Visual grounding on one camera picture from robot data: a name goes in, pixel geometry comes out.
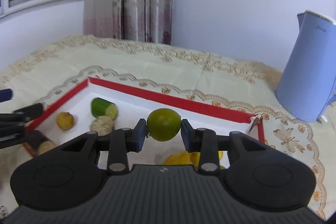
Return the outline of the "small yellow fruit piece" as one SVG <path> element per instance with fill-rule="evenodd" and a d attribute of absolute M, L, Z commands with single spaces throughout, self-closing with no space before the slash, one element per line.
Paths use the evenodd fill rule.
<path fill-rule="evenodd" d="M 219 155 L 219 160 L 221 160 L 223 157 L 223 151 L 219 151 L 218 155 Z M 201 156 L 200 152 L 190 153 L 191 162 L 193 163 L 193 166 L 196 170 L 198 169 L 198 166 L 199 166 L 200 156 Z"/>

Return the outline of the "large yellow fruit piece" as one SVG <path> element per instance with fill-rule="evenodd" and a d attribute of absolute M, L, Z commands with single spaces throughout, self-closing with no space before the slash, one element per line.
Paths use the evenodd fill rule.
<path fill-rule="evenodd" d="M 181 152 L 175 153 L 167 157 L 163 165 L 192 165 L 190 153 Z"/>

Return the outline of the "small green cucumber piece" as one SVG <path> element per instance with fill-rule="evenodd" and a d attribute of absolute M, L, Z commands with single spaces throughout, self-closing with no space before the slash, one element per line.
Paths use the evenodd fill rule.
<path fill-rule="evenodd" d="M 118 116 L 118 108 L 115 103 L 97 97 L 91 102 L 91 113 L 95 118 L 108 116 L 115 120 Z"/>

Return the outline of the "brown longan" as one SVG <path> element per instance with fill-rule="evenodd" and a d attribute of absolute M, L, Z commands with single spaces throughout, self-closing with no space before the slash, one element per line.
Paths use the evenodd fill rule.
<path fill-rule="evenodd" d="M 56 117 L 56 123 L 61 130 L 67 131 L 74 126 L 75 119 L 71 113 L 61 112 Z"/>

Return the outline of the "cream embroidered tablecloth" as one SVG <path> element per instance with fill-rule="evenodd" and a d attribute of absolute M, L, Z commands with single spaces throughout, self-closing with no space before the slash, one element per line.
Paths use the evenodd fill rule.
<path fill-rule="evenodd" d="M 335 212 L 335 107 L 327 108 L 327 122 L 294 118 L 274 95 L 280 71 L 256 61 L 172 46 L 71 36 L 1 71 L 1 88 L 14 92 L 1 111 L 57 95 L 63 86 L 87 76 L 261 117 L 266 143 L 313 170 L 317 188 L 311 208 L 323 218 Z"/>

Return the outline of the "red shallow cardboard box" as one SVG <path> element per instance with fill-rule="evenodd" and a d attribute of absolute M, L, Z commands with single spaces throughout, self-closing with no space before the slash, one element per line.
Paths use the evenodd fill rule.
<path fill-rule="evenodd" d="M 114 116 L 116 129 L 132 128 L 144 119 L 154 135 L 145 145 L 150 155 L 170 155 L 184 149 L 180 135 L 183 119 L 194 128 L 209 128 L 218 135 L 240 131 L 265 140 L 263 124 L 253 114 L 93 77 L 42 103 L 46 110 L 28 125 L 27 132 L 40 130 L 56 144 L 89 131 L 101 116 Z"/>

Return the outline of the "light blue electric kettle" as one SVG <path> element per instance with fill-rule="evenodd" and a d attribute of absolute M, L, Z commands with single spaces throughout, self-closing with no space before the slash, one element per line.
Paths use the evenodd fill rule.
<path fill-rule="evenodd" d="M 327 122 L 335 102 L 335 20 L 310 10 L 297 15 L 299 33 L 275 95 L 292 116 Z"/>

